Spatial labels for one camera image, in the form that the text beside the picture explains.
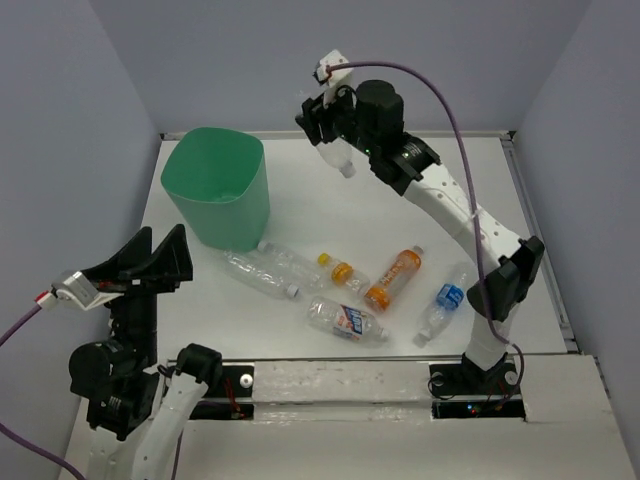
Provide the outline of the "small clear plastic bottle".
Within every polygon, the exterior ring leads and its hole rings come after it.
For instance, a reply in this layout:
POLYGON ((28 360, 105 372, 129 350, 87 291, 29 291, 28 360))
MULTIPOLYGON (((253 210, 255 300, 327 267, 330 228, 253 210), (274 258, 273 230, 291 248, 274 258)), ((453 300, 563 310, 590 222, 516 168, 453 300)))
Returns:
POLYGON ((352 147, 342 139, 330 143, 319 143, 318 153, 330 167, 336 169, 344 178, 355 175, 356 169, 352 162, 352 147))

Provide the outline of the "crushed clear bottle white cap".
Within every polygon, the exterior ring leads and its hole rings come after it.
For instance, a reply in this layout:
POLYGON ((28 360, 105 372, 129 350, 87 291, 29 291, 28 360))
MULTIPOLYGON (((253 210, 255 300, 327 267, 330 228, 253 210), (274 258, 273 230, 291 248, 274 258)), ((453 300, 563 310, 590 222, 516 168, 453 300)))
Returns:
POLYGON ((244 285, 273 298, 295 300, 300 287, 278 273, 268 262, 248 253, 224 251, 223 265, 229 275, 244 285))

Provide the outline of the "long clear bottle white cap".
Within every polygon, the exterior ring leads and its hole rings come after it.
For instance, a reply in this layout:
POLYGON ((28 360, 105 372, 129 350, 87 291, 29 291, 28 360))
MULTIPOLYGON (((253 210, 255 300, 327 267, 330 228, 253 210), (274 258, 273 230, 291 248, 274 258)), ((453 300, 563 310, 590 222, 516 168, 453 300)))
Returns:
POLYGON ((261 240, 257 251, 276 271, 283 274, 304 292, 317 293, 325 287, 320 267, 284 245, 261 240))

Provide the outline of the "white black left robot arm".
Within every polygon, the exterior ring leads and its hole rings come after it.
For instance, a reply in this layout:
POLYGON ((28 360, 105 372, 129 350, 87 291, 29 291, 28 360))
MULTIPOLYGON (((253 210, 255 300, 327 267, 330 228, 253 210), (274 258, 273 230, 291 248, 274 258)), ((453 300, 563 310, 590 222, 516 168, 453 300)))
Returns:
POLYGON ((70 390, 88 401, 88 478, 162 478, 192 411, 219 388, 221 354, 191 343, 178 354, 165 396, 157 395, 157 297, 192 278, 181 224, 157 247, 144 227, 108 260, 73 274, 73 301, 104 306, 111 320, 107 339, 78 347, 69 359, 70 390))

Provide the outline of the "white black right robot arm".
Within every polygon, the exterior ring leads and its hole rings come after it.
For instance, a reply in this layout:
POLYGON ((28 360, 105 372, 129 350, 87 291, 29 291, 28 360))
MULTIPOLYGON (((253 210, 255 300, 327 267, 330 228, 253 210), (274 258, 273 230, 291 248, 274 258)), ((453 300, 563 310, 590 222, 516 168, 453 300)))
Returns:
POLYGON ((364 154, 370 170, 426 212, 481 267, 467 297, 474 310, 455 379, 482 392, 503 377, 512 316, 536 279, 545 246, 522 238, 480 207, 423 140, 404 129, 404 101, 382 80, 341 85, 306 99, 297 125, 313 146, 338 141, 364 154))

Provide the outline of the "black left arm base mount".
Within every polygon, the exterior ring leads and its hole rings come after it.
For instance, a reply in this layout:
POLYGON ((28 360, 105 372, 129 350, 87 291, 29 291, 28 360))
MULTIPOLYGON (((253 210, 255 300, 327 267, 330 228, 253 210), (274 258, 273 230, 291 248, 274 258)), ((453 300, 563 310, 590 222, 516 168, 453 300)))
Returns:
POLYGON ((196 404, 191 420, 251 420, 255 364, 225 362, 219 383, 196 404))

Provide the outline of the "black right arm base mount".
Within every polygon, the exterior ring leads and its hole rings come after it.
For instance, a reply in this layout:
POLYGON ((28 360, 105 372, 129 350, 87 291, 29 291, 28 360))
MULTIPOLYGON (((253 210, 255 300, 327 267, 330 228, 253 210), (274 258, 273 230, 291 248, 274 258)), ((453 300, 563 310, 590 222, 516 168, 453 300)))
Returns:
POLYGON ((473 383, 460 363, 429 365, 427 388, 435 419, 485 419, 526 417, 518 373, 512 362, 501 365, 488 380, 473 383))

